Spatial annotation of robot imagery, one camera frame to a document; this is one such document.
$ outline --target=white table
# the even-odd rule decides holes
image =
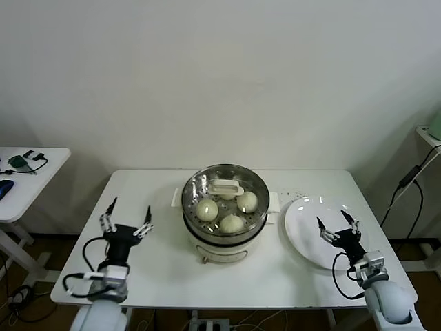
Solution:
[[[21,240],[16,244],[3,230],[0,230],[0,250],[4,251],[10,258],[6,261],[9,268],[12,261],[16,261],[25,268],[29,275],[23,284],[32,286],[35,281],[55,281],[57,272],[49,272],[44,265],[50,257],[49,252],[44,252],[35,261],[23,250],[23,246],[32,244],[34,239],[16,222],[23,216],[25,211],[46,187],[61,166],[68,160],[70,151],[67,148],[21,148],[21,147],[0,147],[0,169],[4,171],[11,169],[8,159],[15,155],[23,155],[28,150],[44,153],[48,163],[37,170],[35,174],[0,174],[0,180],[9,179],[14,181],[14,187],[7,195],[0,200],[0,223],[2,228],[13,231]],[[29,160],[31,168],[38,168],[43,161]]]
[[[330,270],[323,270],[302,258],[286,240],[280,220],[266,225],[253,254],[239,263],[203,265],[193,251],[179,209],[170,207],[176,187],[182,187],[194,170],[119,170],[105,187],[85,225],[51,299],[64,304],[88,304],[86,299],[69,297],[63,289],[63,276],[87,272],[81,248],[102,235],[99,215],[118,197],[114,223],[138,226],[152,206],[155,226],[144,240],[132,248],[128,278],[128,298],[122,305],[138,308],[355,308],[364,299],[346,300],[334,286]],[[279,193],[285,205],[296,191],[342,199],[362,219],[369,233],[371,249],[382,251],[392,281],[417,294],[393,252],[351,175],[338,170],[262,170],[257,173],[272,192]],[[92,265],[104,260],[104,242],[87,249]],[[360,288],[346,275],[339,275],[340,287],[348,294]],[[87,293],[90,284],[77,281],[74,292]]]

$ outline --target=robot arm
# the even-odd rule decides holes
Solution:
[[[76,298],[87,298],[92,305],[83,306],[75,317],[70,331],[124,331],[127,318],[121,312],[121,302],[127,299],[127,276],[130,266],[127,260],[130,248],[138,245],[153,229],[150,207],[147,209],[144,224],[139,228],[116,224],[110,220],[116,198],[99,221],[103,231],[102,239],[107,241],[106,258],[98,270],[68,274],[63,279],[67,293]],[[92,280],[87,294],[76,294],[68,286],[68,279]]]
[[[351,229],[333,233],[317,217],[320,236],[334,247],[342,248],[349,260],[349,272],[356,273],[358,285],[364,295],[369,312],[380,331],[424,331],[416,314],[410,294],[389,281],[384,267],[384,256],[379,250],[365,252],[360,245],[358,222],[341,211]]]

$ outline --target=computer mouse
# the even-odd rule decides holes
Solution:
[[[0,181],[0,200],[10,191],[10,189],[14,186],[13,181],[4,180]]]

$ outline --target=white steamer base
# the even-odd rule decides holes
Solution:
[[[197,239],[193,234],[188,234],[190,243],[194,249],[202,256],[202,262],[214,263],[233,263],[240,261],[251,254],[260,241],[260,234],[242,245],[234,247],[217,247],[204,243]]]

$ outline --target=white plate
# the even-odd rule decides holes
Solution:
[[[337,232],[350,228],[343,217],[341,210],[350,214],[358,220],[358,229],[361,231],[361,246],[367,251],[369,249],[369,238],[364,231],[362,220],[353,213],[347,206],[337,203],[326,197],[305,197],[294,201],[285,214],[285,229],[289,240],[308,260],[315,264],[332,269],[332,261],[341,248],[335,248],[320,237],[317,217],[326,226],[326,229]],[[336,263],[336,270],[347,270],[349,262],[346,257],[339,257]]]

